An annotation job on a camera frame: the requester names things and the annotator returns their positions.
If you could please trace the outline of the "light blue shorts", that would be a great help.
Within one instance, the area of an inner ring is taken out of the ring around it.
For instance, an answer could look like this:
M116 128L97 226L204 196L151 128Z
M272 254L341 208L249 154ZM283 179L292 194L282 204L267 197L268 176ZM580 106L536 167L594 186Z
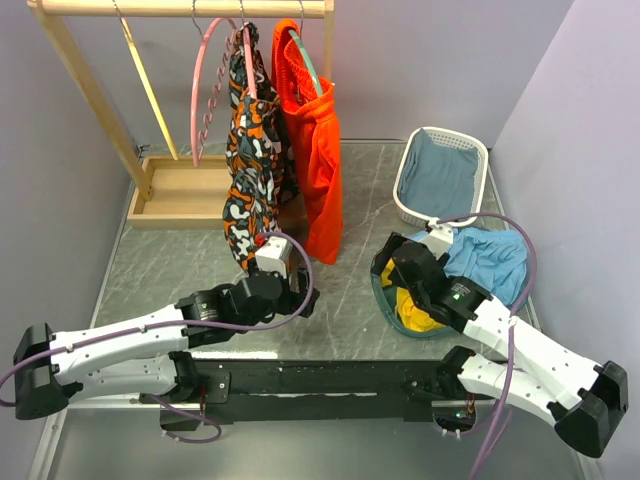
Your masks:
M444 266L448 277L472 280L505 306L511 307L524 288L528 252L517 231L455 229L448 254Z

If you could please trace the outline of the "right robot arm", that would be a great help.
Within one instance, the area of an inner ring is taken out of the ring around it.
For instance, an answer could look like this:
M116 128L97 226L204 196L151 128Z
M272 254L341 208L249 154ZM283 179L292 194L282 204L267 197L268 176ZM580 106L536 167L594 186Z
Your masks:
M393 232L371 265L376 284L406 290L418 311L508 361L454 348L437 376L440 391L453 399L466 392L504 399L551 425L575 451L601 457L629 407L626 370L572 352L477 283L446 276L444 256L431 239Z

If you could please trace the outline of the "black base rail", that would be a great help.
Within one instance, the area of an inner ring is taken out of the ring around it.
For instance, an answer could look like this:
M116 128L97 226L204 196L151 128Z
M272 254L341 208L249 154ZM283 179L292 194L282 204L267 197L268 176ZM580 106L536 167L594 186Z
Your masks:
M439 402L468 406L450 368L431 360L197 359L174 406L219 425L252 421L429 422Z

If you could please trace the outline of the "wooden clothes rack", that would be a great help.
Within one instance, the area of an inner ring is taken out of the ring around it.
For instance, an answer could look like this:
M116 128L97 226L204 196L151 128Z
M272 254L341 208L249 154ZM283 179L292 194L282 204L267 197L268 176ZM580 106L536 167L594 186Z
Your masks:
M280 18L302 14L324 23L324 74L332 70L335 4L332 1L31 1L69 75L93 110L135 188L127 219L137 228L212 228L222 224L230 184L221 154L206 154L199 168L172 151L140 159L122 122L105 97L64 19L67 16L180 18Z

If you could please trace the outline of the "white plastic basket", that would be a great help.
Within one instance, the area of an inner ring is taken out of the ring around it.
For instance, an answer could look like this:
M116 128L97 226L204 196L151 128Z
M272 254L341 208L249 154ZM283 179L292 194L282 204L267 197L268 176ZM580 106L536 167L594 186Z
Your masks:
M475 188L476 188L476 193L474 196L474 206L472 207L472 211L468 214L463 214L463 215L458 215L458 216L454 216L454 217L450 217L450 218L439 218L439 217L429 217L429 216L423 216L420 214L417 214L409 209L407 209L406 207L404 207L403 205L401 205L400 201L398 200L398 196L397 196L397 186L398 186L398 181L399 181L399 173L400 173L400 169L402 168L403 164L404 164L404 160L406 157L406 151L408 149L408 144L411 141L411 139L413 138L413 136L415 135L416 131L420 128L423 128L427 131L433 131L433 132L437 132L439 134L441 134L443 137L445 138L458 138L463 142L466 142L472 146L475 146L478 149L478 157L479 157L479 163L478 163L478 169L476 172L476 176L475 176ZM487 148L484 146L484 144L482 142L480 142L479 140L477 140L474 137L471 137L469 135L466 134L462 134L453 130L448 130L448 129L444 129L444 128L437 128L437 127L420 127L418 129L416 129L414 132L412 132L412 134L409 136L409 139L407 141L407 144L405 146L401 161L400 161L400 165L396 174L396 179L394 182L394 186L392 189L392 197L393 200L396 204L396 209L397 209L397 213L400 217L400 219L409 224L409 225L413 225L416 227L422 227L424 226L426 223L428 223L429 221L431 221L434 218L439 218L439 219L451 219L452 223L455 227L464 227L467 226L471 223L473 223L476 220L476 217L474 216L474 214L476 212L478 212L480 210L481 207L481 203L482 203L482 199L483 199L483 195L484 195L484 188L485 188L485 183L486 183L486 176L487 176L487 170L488 170L488 150Z

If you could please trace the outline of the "camouflage patterned shorts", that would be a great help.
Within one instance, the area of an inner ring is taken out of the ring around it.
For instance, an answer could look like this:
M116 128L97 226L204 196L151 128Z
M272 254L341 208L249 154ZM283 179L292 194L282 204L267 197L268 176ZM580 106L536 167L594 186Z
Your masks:
M246 25L251 35L257 98L249 94L241 28L229 59L232 116L225 158L231 186L222 216L232 257L248 271L254 263L256 237L280 229L279 208L294 200L300 189L280 96L258 49L258 29L251 22Z

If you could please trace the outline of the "wooden hanger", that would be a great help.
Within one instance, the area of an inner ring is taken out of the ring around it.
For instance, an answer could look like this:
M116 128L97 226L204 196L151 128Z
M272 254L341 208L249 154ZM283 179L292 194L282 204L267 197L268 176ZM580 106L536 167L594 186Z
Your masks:
M149 102L149 105L152 109L152 112L154 114L154 117L157 121L158 127L162 133L162 136L164 138L164 141L166 143L166 146L169 149L169 153L171 155L171 158L174 161L177 161L179 158L178 155L178 151L176 149L175 143L172 139L171 133L170 133L170 129L167 125L167 122L164 118L163 112L161 110L161 107L159 105L159 102L157 100L157 97L155 95L153 86L150 82L150 79L148 77L148 74L146 72L144 63L142 61L142 58L140 56L140 53L138 51L138 48L136 46L136 43L134 41L133 35L132 35L132 31L129 27L128 22L126 21L126 19L122 16L121 11L119 9L118 3L116 0L112 0L112 5L113 8L116 12L117 18L119 20L119 23L121 25L122 31L123 31L123 36L124 39L127 43L127 46L129 48L129 52L132 58L132 61L134 63L134 66L136 68L136 72L138 74L138 77L141 81L143 90L145 92L145 95L147 97L147 100Z

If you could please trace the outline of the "teal hanger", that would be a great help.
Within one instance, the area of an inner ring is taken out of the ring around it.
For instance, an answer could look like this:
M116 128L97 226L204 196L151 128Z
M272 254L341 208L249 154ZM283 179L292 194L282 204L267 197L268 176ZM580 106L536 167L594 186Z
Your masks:
M299 54L301 55L301 58L303 60L303 63L309 73L309 76L311 78L312 81L312 85L314 87L315 93L317 97L320 97L323 94L323 89L322 89L322 84L319 80L319 76L316 72L316 69L313 65L313 61L311 59L311 56L309 55L303 39L302 39L302 33L303 33L303 28L304 28L304 18L305 18L305 8L304 8L304 4L302 0L298 0L298 7L299 7L299 29L298 31L295 31L292 28L289 28L287 30L290 39L294 42L294 44L296 45Z

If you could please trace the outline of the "pink plastic hanger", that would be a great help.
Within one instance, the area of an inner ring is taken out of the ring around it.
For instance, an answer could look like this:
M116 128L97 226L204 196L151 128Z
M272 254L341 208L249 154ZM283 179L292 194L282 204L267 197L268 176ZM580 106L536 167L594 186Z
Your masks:
M191 142L191 155L192 163L195 168L198 168L201 164L201 159L204 151L204 143L209 134L209 126L212 123L214 117L214 110L218 103L218 95L222 90L222 80L227 73L229 58L231 56L233 37L237 31L236 24L230 18L214 18L205 32L197 24L196 20L196 0L191 2L191 19L192 23L198 30L201 43L198 49L191 86L191 100L190 100L190 142ZM212 87L211 97L207 100L207 111L204 114L202 120L203 128L199 128L199 92L202 70L205 62L205 57L209 42L214 34L217 26L226 21L231 28L231 33L224 40L224 50L221 57L221 63L216 70L216 83Z

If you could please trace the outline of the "teal transparent tray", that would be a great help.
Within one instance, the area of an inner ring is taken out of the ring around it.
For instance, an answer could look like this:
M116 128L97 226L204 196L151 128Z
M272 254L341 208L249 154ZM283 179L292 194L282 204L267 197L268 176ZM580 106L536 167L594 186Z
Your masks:
M406 241L421 242L427 236L424 230L408 236L392 233L374 255L370 268L372 290L384 318L398 332L414 339L427 339L451 330L418 309L409 291L391 280L395 268L392 251ZM530 239L513 229L454 229L444 273L476 282L507 307L520 307L528 296L528 268L534 265L528 259L530 253Z

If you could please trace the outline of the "orange shorts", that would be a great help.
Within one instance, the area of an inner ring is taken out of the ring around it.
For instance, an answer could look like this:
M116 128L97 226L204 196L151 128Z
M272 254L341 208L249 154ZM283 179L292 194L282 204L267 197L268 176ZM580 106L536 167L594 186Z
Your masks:
M276 24L272 39L272 81L280 96L286 129L294 150L295 170L309 222L306 251L322 263L336 262L343 228L340 123L334 84L312 75L290 33L291 19Z

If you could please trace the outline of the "grey-blue garment in basket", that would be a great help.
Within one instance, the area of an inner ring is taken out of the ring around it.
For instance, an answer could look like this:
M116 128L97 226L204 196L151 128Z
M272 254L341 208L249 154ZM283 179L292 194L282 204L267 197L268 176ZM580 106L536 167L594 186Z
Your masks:
M474 206L478 149L420 128L408 144L396 189L407 209L429 217L468 214Z

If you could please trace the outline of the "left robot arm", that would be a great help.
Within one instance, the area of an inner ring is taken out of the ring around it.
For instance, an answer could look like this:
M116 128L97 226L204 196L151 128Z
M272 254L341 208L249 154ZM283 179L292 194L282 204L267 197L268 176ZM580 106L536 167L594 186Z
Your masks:
M82 331L54 332L46 323L25 330L2 377L15 398L3 401L19 420L58 413L79 400L141 393L184 402L200 378L191 350L228 342L236 334L273 330L309 317L319 297L312 271L297 284L277 272L256 271L236 284L197 291L155 312Z

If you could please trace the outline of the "pink hanger under camouflage shorts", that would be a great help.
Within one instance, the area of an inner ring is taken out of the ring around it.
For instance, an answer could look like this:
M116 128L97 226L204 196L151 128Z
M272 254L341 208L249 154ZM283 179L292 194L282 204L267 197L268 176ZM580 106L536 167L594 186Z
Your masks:
M242 35L243 35L243 50L244 50L244 59L245 59L245 67L246 67L246 75L247 75L247 84L249 89L249 94L252 99L257 98L257 89L255 82L255 73L253 66L253 58L252 58L252 48L251 48L251 35L249 28L245 22L245 10L244 10L244 1L239 0L240 4L240 14L242 21Z

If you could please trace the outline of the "yellow garment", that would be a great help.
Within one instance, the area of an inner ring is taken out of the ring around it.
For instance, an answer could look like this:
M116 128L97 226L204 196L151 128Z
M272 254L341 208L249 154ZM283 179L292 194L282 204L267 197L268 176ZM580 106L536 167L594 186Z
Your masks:
M444 325L414 304L407 289L392 284L391 274L394 269L394 261L390 259L380 278L382 293L391 309L392 318L406 331L414 334L432 334L443 329Z

